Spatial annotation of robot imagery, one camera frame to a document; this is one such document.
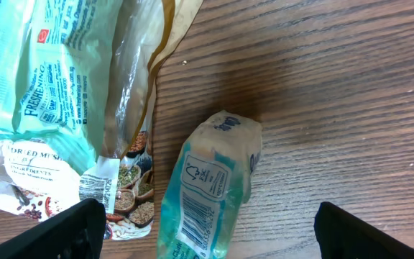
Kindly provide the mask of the teal snack packet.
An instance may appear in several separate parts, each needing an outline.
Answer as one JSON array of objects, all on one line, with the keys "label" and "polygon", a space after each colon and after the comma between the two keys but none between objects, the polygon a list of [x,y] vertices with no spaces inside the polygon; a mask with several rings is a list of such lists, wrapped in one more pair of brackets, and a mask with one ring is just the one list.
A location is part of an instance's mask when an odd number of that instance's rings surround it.
[{"label": "teal snack packet", "polygon": [[42,140],[77,173],[95,165],[120,8],[0,0],[0,140]]}]

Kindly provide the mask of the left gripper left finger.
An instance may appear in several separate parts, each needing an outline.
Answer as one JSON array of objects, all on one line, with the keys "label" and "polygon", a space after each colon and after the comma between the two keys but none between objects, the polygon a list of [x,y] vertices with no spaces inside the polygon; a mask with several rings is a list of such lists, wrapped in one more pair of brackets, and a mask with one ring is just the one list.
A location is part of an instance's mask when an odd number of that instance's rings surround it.
[{"label": "left gripper left finger", "polygon": [[0,259],[99,259],[106,229],[104,205],[85,199],[0,244]]}]

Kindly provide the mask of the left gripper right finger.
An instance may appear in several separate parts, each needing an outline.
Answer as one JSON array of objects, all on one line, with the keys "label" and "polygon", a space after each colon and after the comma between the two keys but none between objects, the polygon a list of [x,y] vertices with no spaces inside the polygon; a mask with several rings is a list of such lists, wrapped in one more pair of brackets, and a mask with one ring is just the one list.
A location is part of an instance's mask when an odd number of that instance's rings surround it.
[{"label": "left gripper right finger", "polygon": [[323,259],[408,259],[414,249],[330,202],[320,204],[314,231]]}]

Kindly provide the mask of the teal white tissue pack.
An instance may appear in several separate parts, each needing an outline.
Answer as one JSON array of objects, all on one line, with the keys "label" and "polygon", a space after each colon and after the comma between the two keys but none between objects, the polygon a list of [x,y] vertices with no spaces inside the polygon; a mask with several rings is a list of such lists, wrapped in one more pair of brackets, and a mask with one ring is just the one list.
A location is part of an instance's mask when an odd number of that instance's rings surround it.
[{"label": "teal white tissue pack", "polygon": [[220,111],[183,143],[161,203],[157,258],[225,258],[262,151],[262,125]]}]

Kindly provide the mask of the brown white snack wrapper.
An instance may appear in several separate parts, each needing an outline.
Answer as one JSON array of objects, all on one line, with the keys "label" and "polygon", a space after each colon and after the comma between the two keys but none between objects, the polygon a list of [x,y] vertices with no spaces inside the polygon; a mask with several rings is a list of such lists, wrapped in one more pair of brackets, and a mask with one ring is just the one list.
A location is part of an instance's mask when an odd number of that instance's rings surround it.
[{"label": "brown white snack wrapper", "polygon": [[130,240],[150,232],[153,195],[141,194],[139,183],[152,171],[155,81],[201,3],[120,1],[95,165],[77,173],[42,140],[0,140],[1,210],[42,222],[91,198],[104,205],[105,238]]}]

